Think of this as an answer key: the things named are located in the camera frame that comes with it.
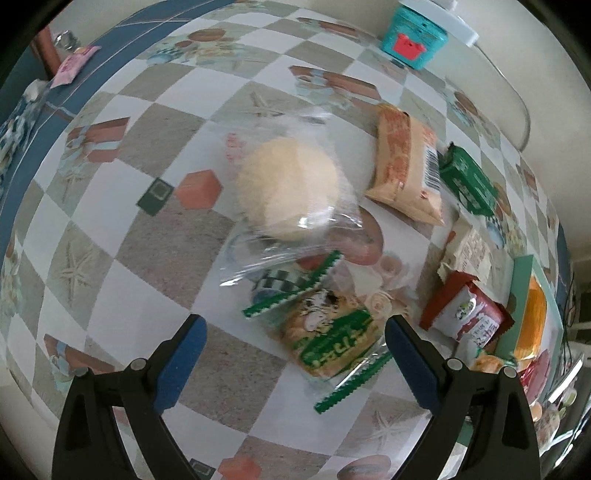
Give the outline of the green white cracker packet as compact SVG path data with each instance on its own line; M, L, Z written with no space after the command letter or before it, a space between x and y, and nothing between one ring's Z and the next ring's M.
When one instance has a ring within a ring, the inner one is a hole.
M323 414L372 379L391 359L384 330L393 297L373 269L332 251L290 291L260 292L242 310L276 338L301 369Z

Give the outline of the orange biscuit packet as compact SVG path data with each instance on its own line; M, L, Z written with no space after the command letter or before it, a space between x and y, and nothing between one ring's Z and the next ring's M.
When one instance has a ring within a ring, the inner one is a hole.
M379 106L375 175L366 197L417 222L443 226L437 135L407 112Z

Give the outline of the mint green tray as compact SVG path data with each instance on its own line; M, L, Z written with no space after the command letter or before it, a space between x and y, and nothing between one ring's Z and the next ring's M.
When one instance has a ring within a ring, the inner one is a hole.
M528 402L542 404L558 366L564 328L554 290L532 255L514 261L507 310L514 325L500 336L495 355L517 367Z

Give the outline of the pink candy packet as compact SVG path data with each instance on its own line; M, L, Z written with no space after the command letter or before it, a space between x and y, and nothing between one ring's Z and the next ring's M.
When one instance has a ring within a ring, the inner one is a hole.
M101 46L80 47L59 66L51 82L51 89L71 84L88 61L102 49Z

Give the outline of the checkered patterned tablecloth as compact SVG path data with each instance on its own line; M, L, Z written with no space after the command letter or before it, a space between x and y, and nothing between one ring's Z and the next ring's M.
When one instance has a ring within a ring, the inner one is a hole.
M50 426L73 372L120 370L191 313L207 342L163 418L205 479L362 479L396 473L428 422L394 362L325 413L308 378L242 309L270 276L224 286L242 251L239 135L298 109L325 113L349 182L370 183L381 102L464 148L499 193L493 220L516 265L558 290L568 268L552 204L508 138L440 73L394 64L352 23L274 1L149 6L98 41L48 97L12 179L19 205L1 273L1 352Z

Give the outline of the dark green snack packet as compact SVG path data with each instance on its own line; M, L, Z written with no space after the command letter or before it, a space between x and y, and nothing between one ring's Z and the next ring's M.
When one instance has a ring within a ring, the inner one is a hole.
M497 189L465 149L451 142L440 158L439 168L443 182L470 213L495 215Z

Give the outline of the red snack packet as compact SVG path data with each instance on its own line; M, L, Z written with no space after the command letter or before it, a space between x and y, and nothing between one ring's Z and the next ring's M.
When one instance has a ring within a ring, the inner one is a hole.
M520 373L520 381L523 386L527 401L534 403L546 386L550 372L550 354L544 350L531 364Z

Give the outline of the teal box red label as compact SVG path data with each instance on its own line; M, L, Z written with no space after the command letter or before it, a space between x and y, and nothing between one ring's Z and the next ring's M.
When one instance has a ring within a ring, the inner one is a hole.
M381 50L399 63L414 70L422 70L448 40L448 33L439 25L401 5L394 12Z

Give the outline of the beige white snack packet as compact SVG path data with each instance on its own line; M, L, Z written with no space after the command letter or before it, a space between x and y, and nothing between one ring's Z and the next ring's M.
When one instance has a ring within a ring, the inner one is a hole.
M445 246L438 275L446 282L453 272L464 272L487 283L491 277L493 252L480 230L460 216L455 222Z

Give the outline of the white power strip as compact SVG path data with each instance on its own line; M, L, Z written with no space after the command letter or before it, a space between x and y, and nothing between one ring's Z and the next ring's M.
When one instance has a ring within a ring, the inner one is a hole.
M479 34L454 11L446 10L433 1L400 0L399 3L437 24L467 47L472 47L480 38Z

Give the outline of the blue white crumpled wrapper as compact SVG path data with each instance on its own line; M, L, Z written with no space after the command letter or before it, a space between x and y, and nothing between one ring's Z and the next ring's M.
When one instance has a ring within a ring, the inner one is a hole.
M1 190L19 148L28 141L48 91L48 82L32 81L1 126Z

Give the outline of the maroon white snack packet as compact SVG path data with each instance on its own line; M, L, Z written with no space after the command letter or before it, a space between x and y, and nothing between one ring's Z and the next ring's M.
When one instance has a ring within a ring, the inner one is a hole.
M477 280L465 272L452 272L423 310L419 326L425 331L435 328L456 342L471 335L480 348L510 330L514 319L479 288Z

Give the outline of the clear round bun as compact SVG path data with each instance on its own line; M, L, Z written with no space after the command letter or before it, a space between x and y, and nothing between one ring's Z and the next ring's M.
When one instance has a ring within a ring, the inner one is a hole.
M238 231L224 247L221 286L329 252L329 233L363 227L359 196L318 107L218 124L231 165Z

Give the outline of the yellow orange snack packet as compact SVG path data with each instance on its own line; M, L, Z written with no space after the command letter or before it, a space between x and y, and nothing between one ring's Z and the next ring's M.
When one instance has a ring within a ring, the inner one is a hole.
M530 278L528 297L514 357L518 362L535 359L541 348L547 317L545 293L535 276Z

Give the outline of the small silver candy wrapper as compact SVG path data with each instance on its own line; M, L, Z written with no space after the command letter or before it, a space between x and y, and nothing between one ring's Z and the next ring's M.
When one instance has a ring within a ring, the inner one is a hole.
M72 31L64 30L55 35L54 45L58 49L74 51L81 46L81 42Z

